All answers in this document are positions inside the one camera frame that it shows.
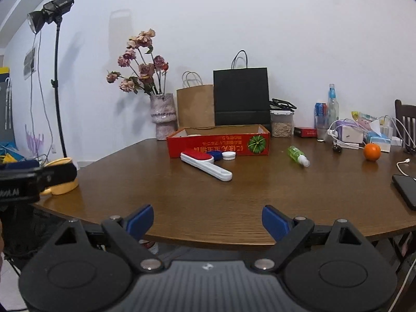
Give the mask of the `small red box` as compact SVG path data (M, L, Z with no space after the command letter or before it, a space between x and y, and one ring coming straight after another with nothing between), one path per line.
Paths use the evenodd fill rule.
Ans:
M294 127L294 135L302 138L317 138L317 130L310 127Z

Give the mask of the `dried pink flower bouquet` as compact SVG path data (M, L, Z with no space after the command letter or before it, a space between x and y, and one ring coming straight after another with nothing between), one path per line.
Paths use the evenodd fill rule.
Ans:
M155 36L156 32L150 28L129 37L126 50L117 58L117 64L119 68L129 69L131 75L112 70L107 72L106 81L109 84L119 81L119 89L125 93L165 94L169 64L161 55L153 54Z

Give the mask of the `red white lint brush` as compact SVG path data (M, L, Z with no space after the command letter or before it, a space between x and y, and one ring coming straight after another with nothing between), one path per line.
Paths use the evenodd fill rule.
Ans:
M233 179L233 173L217 166L214 163L214 157L210 154L189 149L180 153L180 160L222 182L229 182Z

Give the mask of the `blue tissue box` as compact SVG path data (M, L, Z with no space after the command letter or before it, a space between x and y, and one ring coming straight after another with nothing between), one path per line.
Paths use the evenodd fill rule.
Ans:
M369 131L365 135L365 143L378 145L381 149L381 152L389 153L391 150L391 140L384 134L378 134L374 131Z

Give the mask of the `green spray bottle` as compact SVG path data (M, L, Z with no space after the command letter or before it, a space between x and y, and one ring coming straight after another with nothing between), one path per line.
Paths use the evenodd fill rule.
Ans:
M310 166L310 161L308 160L308 158L297 147L290 146L287 152L288 155L292 158L292 160L300 164L302 167L308 168Z

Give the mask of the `clear plastic water bottle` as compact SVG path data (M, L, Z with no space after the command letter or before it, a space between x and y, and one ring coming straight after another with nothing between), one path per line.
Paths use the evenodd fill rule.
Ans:
M339 103L336 98L336 89L334 84L329 85L329 99L327 102L328 124L332 126L333 122L339 119Z

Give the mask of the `blue round lid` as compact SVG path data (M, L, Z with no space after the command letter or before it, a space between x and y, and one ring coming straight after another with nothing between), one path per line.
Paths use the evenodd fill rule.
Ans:
M221 151L208 151L207 154L214 158L214 161L221 161L223 159L223 155Z

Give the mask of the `blue drink can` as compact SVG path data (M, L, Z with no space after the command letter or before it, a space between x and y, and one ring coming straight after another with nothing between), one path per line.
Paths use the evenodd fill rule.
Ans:
M328 129L328 108L324 102L315 103L315 129L317 130L317 140L323 142L327 136Z

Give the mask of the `clear plastic grain container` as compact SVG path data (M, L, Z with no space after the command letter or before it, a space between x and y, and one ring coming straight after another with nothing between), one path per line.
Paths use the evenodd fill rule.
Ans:
M293 112L271 110L271 136L273 138L290 138L293 134Z

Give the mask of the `white small jar lid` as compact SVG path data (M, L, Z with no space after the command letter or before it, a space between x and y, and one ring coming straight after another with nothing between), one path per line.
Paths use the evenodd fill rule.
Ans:
M232 161L235 158L236 158L235 151L223 151L222 152L222 159L224 159L224 161Z

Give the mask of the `purple tissue pack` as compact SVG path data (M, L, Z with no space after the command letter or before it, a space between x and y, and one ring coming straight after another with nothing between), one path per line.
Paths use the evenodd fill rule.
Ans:
M355 122L337 120L334 129L338 133L338 139L345 143L361 144L364 141L364 131Z

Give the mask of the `orange fruit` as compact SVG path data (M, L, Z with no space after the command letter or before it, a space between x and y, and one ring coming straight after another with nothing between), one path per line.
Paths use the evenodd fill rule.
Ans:
M376 162L381 157L381 147L375 143L366 144L362 152L363 152L364 158L370 162Z

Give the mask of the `red cardboard tray box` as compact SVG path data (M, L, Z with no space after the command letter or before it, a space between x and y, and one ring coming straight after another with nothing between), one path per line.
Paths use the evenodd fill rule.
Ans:
M225 125L217 127L184 127L166 138L171 158L178 158L188 149L234 151L237 156L266 156L269 154L271 133L262 125Z

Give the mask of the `pink textured flower vase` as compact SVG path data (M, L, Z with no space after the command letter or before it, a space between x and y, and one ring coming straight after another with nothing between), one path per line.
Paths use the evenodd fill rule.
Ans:
M150 97L150 114L156 125L156 139L165 140L177 130L177 115L172 93Z

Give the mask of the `black smartphone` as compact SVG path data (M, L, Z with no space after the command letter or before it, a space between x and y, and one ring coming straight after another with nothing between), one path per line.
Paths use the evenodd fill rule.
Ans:
M416 211L415 179L404 175L393 175L392 183L394 187L398 190L398 193L401 195L407 207L412 211Z

